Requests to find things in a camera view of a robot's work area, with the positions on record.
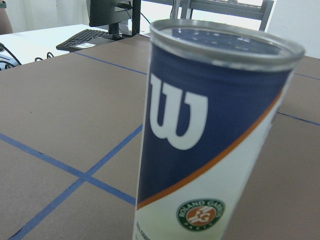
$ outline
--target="white table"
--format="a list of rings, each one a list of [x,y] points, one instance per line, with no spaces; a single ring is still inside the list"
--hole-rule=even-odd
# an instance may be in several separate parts
[[[46,59],[48,52],[54,56],[68,54],[68,51],[57,50],[56,46],[85,29],[105,31],[98,27],[78,24],[0,35],[0,43],[4,44],[22,64],[28,64],[34,62],[37,57]],[[0,54],[10,56],[6,51]]]

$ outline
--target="cylindrical container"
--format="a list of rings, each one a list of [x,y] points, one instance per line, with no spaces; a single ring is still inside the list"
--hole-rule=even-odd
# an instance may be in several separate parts
[[[133,239],[219,240],[304,49],[213,22],[150,29]]]

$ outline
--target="white sticker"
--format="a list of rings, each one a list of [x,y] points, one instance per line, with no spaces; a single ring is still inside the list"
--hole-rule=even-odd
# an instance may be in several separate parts
[[[81,49],[87,49],[87,48],[91,48],[91,47],[94,47],[95,45],[92,44],[92,43],[88,43],[88,42],[85,42],[85,43],[82,43],[80,45],[77,45],[76,47],[77,48],[81,48]]]

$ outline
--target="silver can rim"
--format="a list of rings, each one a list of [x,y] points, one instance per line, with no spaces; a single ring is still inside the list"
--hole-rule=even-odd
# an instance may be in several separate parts
[[[202,30],[238,35],[277,46],[288,51],[290,54],[257,54],[204,46],[178,39],[163,31],[172,28],[200,28]],[[292,40],[284,39],[264,31],[256,31],[223,23],[192,19],[164,19],[152,22],[150,31],[152,44],[169,53],[182,58],[233,69],[264,72],[291,70],[297,66],[299,60],[305,54],[304,47]]]

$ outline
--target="round green logo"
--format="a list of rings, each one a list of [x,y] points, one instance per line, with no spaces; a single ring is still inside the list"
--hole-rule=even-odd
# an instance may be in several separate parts
[[[198,232],[212,227],[222,216],[225,204],[216,199],[197,199],[179,206],[176,217],[182,227]]]

